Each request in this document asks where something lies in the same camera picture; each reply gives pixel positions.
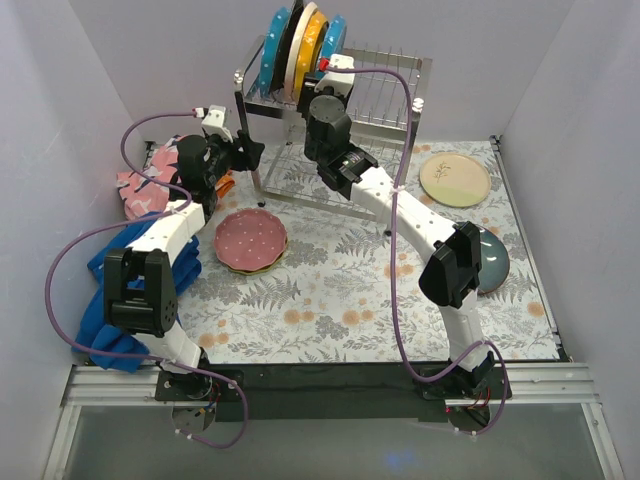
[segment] blue towel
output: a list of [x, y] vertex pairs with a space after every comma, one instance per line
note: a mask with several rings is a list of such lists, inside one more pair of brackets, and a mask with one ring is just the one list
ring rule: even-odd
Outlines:
[[[149, 353], [147, 347], [128, 333], [117, 327], [107, 325], [104, 322], [104, 273], [102, 266], [104, 257], [112, 248], [126, 247], [135, 239], [141, 237], [153, 225], [154, 220], [146, 223], [130, 225], [118, 233], [109, 244], [93, 257], [87, 267], [98, 281], [99, 288], [93, 296], [80, 323], [80, 331], [76, 336], [76, 342], [87, 347], [107, 352], [119, 353]], [[200, 275], [202, 265], [198, 260], [198, 239], [194, 236], [180, 252], [171, 266], [176, 293], [182, 294]], [[144, 281], [136, 280], [130, 286], [144, 288]], [[91, 360], [102, 368], [115, 368], [126, 372], [135, 372], [142, 360], [134, 358], [114, 358], [102, 355], [91, 355]]]

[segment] white wall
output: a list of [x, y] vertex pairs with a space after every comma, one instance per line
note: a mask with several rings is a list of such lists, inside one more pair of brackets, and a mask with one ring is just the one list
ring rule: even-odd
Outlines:
[[503, 137], [569, 353], [589, 363], [640, 478], [640, 4], [577, 0]]
[[[71, 362], [45, 315], [45, 273], [81, 231], [122, 219], [114, 175], [130, 117], [67, 0], [2, 1], [0, 31], [0, 478], [22, 480], [42, 474]], [[54, 280], [72, 335], [104, 242], [77, 247]]]
[[[273, 12], [291, 0], [70, 0], [132, 117], [209, 103], [233, 106], [232, 75]], [[424, 136], [502, 133], [573, 0], [316, 2], [347, 18], [369, 48], [434, 59]], [[150, 125], [149, 138], [184, 120]]]

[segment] metal dish rack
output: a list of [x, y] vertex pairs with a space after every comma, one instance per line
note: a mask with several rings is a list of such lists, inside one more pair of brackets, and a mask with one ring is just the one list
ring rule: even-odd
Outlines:
[[[242, 128], [249, 131], [247, 115], [254, 114], [281, 119], [286, 133], [285, 142], [275, 157], [264, 159], [264, 164], [269, 165], [264, 179], [257, 170], [251, 174], [258, 202], [262, 204], [265, 199], [272, 198], [351, 217], [373, 219], [373, 215], [353, 206], [322, 183], [315, 164], [304, 156], [304, 120], [296, 112], [296, 106], [282, 102], [276, 96], [269, 99], [260, 96], [256, 59], [262, 52], [263, 43], [264, 36], [256, 39], [234, 75], [234, 95]], [[353, 121], [351, 141], [368, 150], [390, 175], [395, 175], [406, 136], [407, 108], [411, 108], [412, 114], [409, 148], [413, 148], [431, 60], [418, 58], [415, 54], [406, 56], [402, 49], [383, 51], [379, 45], [375, 49], [370, 49], [368, 44], [359, 48], [355, 42], [351, 48], [344, 48], [343, 54], [353, 57], [356, 67], [394, 69], [407, 79], [412, 89], [413, 104], [408, 106], [402, 85], [395, 77], [379, 73], [359, 74], [348, 105], [347, 113]], [[255, 74], [255, 79], [247, 89], [245, 80], [250, 74]], [[406, 174], [405, 170], [402, 173], [403, 183]]]

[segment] pink cloth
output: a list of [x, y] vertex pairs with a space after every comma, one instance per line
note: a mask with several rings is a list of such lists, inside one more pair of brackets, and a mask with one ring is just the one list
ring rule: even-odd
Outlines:
[[[144, 170], [150, 177], [170, 183], [178, 168], [179, 136], [173, 137], [153, 154], [151, 163]], [[150, 182], [134, 172], [117, 174], [118, 191], [124, 200], [124, 213], [129, 220], [149, 212], [163, 212], [169, 202], [169, 189]]]

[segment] glass panel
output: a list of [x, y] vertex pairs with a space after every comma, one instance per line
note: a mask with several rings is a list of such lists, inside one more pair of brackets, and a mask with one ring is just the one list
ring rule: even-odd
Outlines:
[[[175, 435], [169, 407], [85, 407], [65, 478], [604, 478], [580, 405], [507, 406], [476, 441], [433, 425], [254, 421], [239, 444], [219, 452]], [[214, 424], [205, 435], [224, 440], [237, 428]]]

